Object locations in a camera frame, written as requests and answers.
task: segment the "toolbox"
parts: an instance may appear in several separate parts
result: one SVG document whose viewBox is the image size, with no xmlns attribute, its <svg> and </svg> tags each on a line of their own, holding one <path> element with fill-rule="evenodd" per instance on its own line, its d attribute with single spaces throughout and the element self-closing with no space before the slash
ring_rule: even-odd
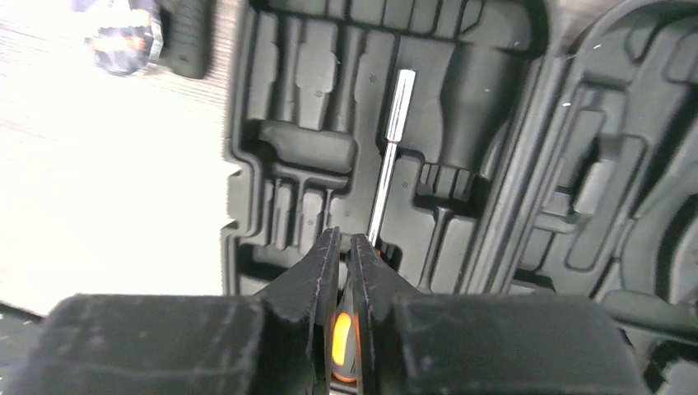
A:
<svg viewBox="0 0 698 395">
<path fill-rule="evenodd" d="M 627 0 L 571 47 L 542 0 L 265 0 L 238 17 L 228 294 L 327 228 L 366 232 L 409 69 L 386 262 L 425 293 L 586 295 L 654 391 L 698 388 L 698 1 Z"/>
</svg>

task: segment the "molded plastic tray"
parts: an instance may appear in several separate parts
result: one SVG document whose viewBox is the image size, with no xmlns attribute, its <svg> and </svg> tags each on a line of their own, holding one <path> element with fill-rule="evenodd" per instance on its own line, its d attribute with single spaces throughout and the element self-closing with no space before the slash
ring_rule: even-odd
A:
<svg viewBox="0 0 698 395">
<path fill-rule="evenodd" d="M 654 390 L 672 391 L 657 369 L 696 377 L 698 2 L 626 1 L 571 49 L 544 1 L 267 0 L 242 18 L 231 294 L 327 227 L 366 232 L 394 77 L 411 68 L 389 264 L 425 292 L 588 295 Z"/>
</svg>

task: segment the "metal rod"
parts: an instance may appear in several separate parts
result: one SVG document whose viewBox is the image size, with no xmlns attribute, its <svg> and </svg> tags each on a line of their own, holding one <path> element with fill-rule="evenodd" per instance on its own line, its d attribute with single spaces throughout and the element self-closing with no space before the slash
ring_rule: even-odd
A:
<svg viewBox="0 0 698 395">
<path fill-rule="evenodd" d="M 374 246 L 378 241 L 378 233 L 383 223 L 385 206 L 388 203 L 388 191 L 390 190 L 390 182 L 393 179 L 395 159 L 398 156 L 398 143 L 403 139 L 415 77 L 416 73 L 413 70 L 403 69 L 398 72 L 398 84 L 395 86 L 395 95 L 393 96 L 393 103 L 390 106 L 388 118 L 388 129 L 385 132 L 388 146 L 385 148 L 383 164 L 380 167 L 378 188 L 375 193 L 369 229 L 366 233 L 369 242 Z"/>
</svg>

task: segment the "clear plastic object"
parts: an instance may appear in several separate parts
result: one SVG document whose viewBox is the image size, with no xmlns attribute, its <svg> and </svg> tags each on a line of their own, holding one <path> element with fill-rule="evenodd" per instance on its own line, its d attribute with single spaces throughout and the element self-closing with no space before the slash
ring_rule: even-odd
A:
<svg viewBox="0 0 698 395">
<path fill-rule="evenodd" d="M 97 67 L 111 74 L 143 74 L 163 46 L 155 0 L 72 0 L 85 46 Z"/>
</svg>

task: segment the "wooden surface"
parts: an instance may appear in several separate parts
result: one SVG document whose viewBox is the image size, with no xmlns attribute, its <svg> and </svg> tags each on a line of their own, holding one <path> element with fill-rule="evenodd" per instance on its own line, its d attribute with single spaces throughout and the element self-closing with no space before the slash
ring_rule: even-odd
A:
<svg viewBox="0 0 698 395">
<path fill-rule="evenodd" d="M 570 38 L 618 2 L 561 1 Z M 239 0 L 218 1 L 205 81 L 95 70 L 69 3 L 0 2 L 0 300 L 45 314 L 77 292 L 220 294 Z"/>
</svg>

